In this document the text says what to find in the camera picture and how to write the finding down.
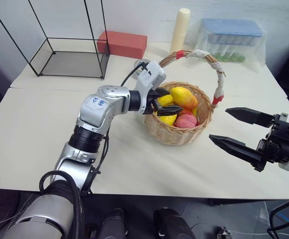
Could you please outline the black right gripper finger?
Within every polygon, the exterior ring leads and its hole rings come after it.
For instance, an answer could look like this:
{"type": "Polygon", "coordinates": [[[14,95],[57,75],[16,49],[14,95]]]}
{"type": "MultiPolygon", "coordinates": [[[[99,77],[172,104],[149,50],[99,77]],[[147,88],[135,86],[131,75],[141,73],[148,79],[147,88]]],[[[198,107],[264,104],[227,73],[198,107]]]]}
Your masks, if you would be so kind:
{"type": "Polygon", "coordinates": [[[256,124],[266,128],[270,128],[275,122],[275,116],[250,108],[236,107],[228,108],[225,111],[239,121],[248,124],[256,124]]]}
{"type": "Polygon", "coordinates": [[[215,145],[228,154],[250,163],[256,171],[261,172],[264,170],[267,161],[263,159],[261,152],[251,149],[245,143],[229,137],[213,134],[210,134],[208,137],[215,145]]]}

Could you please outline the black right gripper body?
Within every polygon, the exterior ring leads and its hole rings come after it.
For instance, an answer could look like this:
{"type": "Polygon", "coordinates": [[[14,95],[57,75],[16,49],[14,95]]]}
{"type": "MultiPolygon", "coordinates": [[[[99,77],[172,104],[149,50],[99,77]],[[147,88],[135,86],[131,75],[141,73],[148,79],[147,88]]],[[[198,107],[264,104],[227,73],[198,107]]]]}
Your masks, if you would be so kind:
{"type": "Polygon", "coordinates": [[[270,132],[258,143],[256,150],[270,163],[289,162],[289,122],[288,115],[275,115],[270,132]]]}

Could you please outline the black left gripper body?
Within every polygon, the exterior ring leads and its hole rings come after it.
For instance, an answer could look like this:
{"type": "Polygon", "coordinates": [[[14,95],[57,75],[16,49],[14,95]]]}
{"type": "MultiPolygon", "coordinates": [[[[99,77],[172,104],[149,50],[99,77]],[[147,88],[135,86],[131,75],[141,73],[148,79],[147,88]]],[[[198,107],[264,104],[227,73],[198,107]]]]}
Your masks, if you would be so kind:
{"type": "Polygon", "coordinates": [[[146,101],[146,114],[150,115],[154,112],[154,100],[158,99],[158,88],[153,90],[150,89],[147,95],[147,101],[146,101]]]}

